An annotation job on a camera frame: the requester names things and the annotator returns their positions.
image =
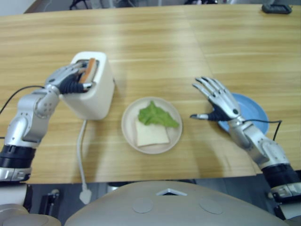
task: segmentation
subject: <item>wooden table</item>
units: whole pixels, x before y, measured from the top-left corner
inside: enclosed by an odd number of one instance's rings
[[[42,85],[84,50],[108,55],[117,83],[109,115],[89,121],[83,143],[88,182],[236,177],[260,172],[214,122],[189,118],[211,107],[191,84],[214,77],[257,101],[270,120],[283,120],[277,142],[301,169],[301,8],[267,15],[260,5],[120,8],[0,17],[0,102],[18,88]],[[17,97],[29,93],[23,91]],[[162,97],[180,112],[179,143],[147,155],[121,132],[125,108]],[[14,98],[0,118],[5,135]],[[30,183],[79,182],[76,139],[82,121],[64,103],[52,116],[33,161]],[[272,137],[275,125],[270,125]]]

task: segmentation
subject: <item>cable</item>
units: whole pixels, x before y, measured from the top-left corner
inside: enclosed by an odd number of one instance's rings
[[[44,7],[43,12],[45,12],[45,10],[47,9],[47,7],[52,3],[52,0],[49,1],[49,3],[47,3],[47,5]]]
[[[84,167],[83,167],[83,163],[82,163],[82,159],[81,159],[81,142],[83,139],[86,125],[87,125],[87,120],[84,120],[83,125],[81,126],[81,129],[79,132],[79,137],[77,138],[76,153],[77,153],[77,160],[79,162],[79,171],[80,171],[80,177],[81,177],[81,182],[82,182],[82,192],[79,194],[79,199],[84,204],[87,205],[91,200],[92,192],[88,189],[88,186],[86,184],[85,172],[84,172]]]
[[[18,89],[16,92],[13,93],[13,95],[10,96],[10,98],[6,101],[6,103],[4,104],[4,106],[2,107],[0,114],[3,112],[4,108],[6,107],[6,105],[8,105],[8,103],[10,102],[10,100],[21,90],[23,89],[28,89],[28,88],[44,88],[43,86],[25,86],[23,88]]]
[[[280,127],[280,125],[282,123],[282,120],[278,120],[278,121],[265,121],[265,120],[259,120],[259,119],[248,119],[248,120],[243,121],[243,123],[245,123],[246,121],[260,121],[260,122],[265,122],[265,123],[278,123],[277,128],[276,128],[275,133],[274,133],[274,137],[273,137],[274,141],[276,139],[279,127]]]

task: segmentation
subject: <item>robot finger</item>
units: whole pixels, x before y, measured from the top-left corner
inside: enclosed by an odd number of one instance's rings
[[[204,87],[202,87],[201,85],[199,85],[197,83],[193,83],[192,85],[193,85],[193,87],[195,87],[199,91],[201,91],[204,94],[204,96],[207,97],[207,99],[209,99],[209,97],[211,96],[211,94],[207,91],[207,89],[205,89]]]

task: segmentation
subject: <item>blue plate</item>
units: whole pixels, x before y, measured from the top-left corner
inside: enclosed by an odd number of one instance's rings
[[[258,103],[253,101],[251,98],[248,98],[244,95],[238,93],[232,93],[234,98],[237,100],[242,116],[248,119],[259,119],[268,121],[268,116],[263,110],[262,107],[259,106]],[[269,130],[269,124],[265,122],[253,121],[254,125],[257,126],[264,134],[267,134]],[[225,131],[229,132],[229,125],[226,121],[218,121],[220,127],[222,127]]]

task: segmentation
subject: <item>lettuce leaf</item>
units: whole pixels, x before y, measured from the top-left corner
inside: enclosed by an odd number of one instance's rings
[[[155,106],[153,101],[146,108],[139,111],[138,119],[144,125],[161,124],[165,127],[178,127],[179,123],[175,121],[168,112]]]

